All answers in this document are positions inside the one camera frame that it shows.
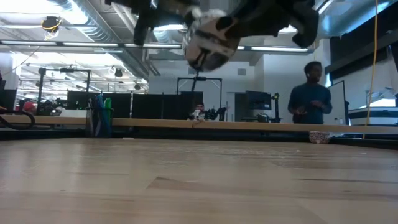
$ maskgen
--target ceiling duct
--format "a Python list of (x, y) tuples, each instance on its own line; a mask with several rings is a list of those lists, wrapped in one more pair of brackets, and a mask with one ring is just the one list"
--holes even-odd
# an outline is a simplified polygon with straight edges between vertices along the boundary
[[(113, 32), (110, 26), (100, 16), (98, 11), (87, 0), (48, 0), (62, 7), (65, 11), (74, 11), (73, 2), (87, 16), (88, 22), (85, 25), (95, 26), (95, 28), (80, 29), (82, 33), (91, 38), (94, 42), (121, 42), (121, 39)], [(121, 54), (112, 54), (112, 56), (120, 59), (127, 69), (133, 72), (138, 78), (148, 79), (149, 70), (140, 60), (142, 57), (141, 49), (132, 49), (134, 54), (126, 49)]]

